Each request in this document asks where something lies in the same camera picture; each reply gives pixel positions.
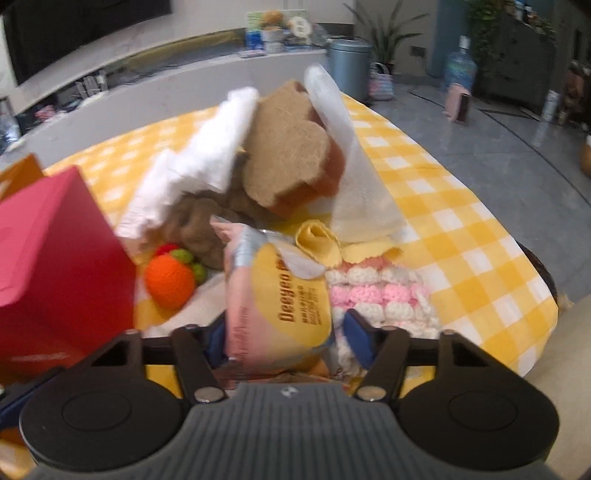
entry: gray tile floor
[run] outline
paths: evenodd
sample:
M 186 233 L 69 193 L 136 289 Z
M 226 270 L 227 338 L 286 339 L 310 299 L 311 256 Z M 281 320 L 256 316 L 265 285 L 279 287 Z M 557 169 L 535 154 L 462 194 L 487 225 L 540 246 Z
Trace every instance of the gray tile floor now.
M 559 291 L 573 301 L 591 293 L 591 180 L 579 170 L 585 134 L 479 100 L 458 125 L 443 115 L 437 89 L 396 87 L 394 100 L 372 108 L 467 185 L 539 257 Z

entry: orange box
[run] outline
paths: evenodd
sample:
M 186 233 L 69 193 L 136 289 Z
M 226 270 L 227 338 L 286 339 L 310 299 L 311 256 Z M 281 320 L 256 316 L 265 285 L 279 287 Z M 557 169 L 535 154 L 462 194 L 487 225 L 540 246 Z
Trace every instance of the orange box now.
M 0 202 L 44 176 L 37 163 L 37 157 L 29 153 L 6 170 L 0 171 Z

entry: plush toy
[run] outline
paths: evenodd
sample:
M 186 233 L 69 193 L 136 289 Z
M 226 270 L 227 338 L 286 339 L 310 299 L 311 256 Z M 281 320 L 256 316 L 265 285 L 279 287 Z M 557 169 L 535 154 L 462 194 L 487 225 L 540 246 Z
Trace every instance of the plush toy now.
M 144 271 L 144 283 L 152 299 L 161 307 L 180 309 L 195 288 L 205 281 L 207 271 L 194 262 L 194 256 L 182 248 L 168 249 L 165 244 Z
M 163 236 L 167 242 L 181 245 L 203 265 L 214 270 L 223 268 L 224 244 L 209 224 L 212 215 L 251 226 L 277 219 L 245 193 L 242 187 L 242 168 L 245 160 L 245 154 L 240 154 L 236 159 L 227 193 L 184 194 L 172 206 L 163 226 Z

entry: white plastic bag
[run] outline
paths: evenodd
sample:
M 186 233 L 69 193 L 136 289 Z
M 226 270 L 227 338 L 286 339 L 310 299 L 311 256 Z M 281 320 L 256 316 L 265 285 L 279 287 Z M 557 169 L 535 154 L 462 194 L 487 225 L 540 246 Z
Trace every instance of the white plastic bag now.
M 335 81 L 320 65 L 312 65 L 306 70 L 304 85 L 327 132 L 346 159 L 336 197 L 328 205 L 324 199 L 311 203 L 309 208 L 331 213 L 330 229 L 343 242 L 395 238 L 405 219 L 361 147 Z

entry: woven basket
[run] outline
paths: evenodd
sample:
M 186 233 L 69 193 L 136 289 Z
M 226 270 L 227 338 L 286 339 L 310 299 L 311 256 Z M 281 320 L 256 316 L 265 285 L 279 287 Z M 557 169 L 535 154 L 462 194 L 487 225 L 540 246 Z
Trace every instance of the woven basket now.
M 369 77 L 369 95 L 374 100 L 394 98 L 394 82 L 388 68 L 383 63 L 372 63 Z

